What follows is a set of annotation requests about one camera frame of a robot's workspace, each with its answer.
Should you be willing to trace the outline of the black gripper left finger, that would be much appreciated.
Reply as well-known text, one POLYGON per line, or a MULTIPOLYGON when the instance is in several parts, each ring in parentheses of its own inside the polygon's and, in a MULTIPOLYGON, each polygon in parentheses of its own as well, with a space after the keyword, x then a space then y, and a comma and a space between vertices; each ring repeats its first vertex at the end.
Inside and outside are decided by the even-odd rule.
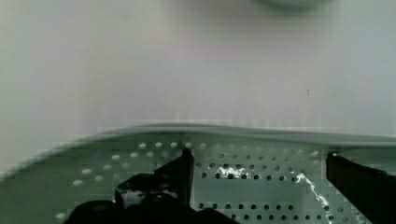
POLYGON ((150 194, 167 194, 182 204, 189 205, 194 172, 194 157, 189 148, 183 148, 176 159, 154 170, 151 174, 137 174, 123 181, 115 189, 115 203, 127 209, 139 205, 150 194))

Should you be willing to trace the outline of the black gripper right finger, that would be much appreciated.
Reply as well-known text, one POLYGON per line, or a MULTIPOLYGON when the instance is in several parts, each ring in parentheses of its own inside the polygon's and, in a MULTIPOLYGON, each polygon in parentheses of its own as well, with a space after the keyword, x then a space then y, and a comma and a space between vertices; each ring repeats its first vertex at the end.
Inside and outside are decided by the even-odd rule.
POLYGON ((394 175, 329 154, 326 178, 373 224, 395 224, 394 175))

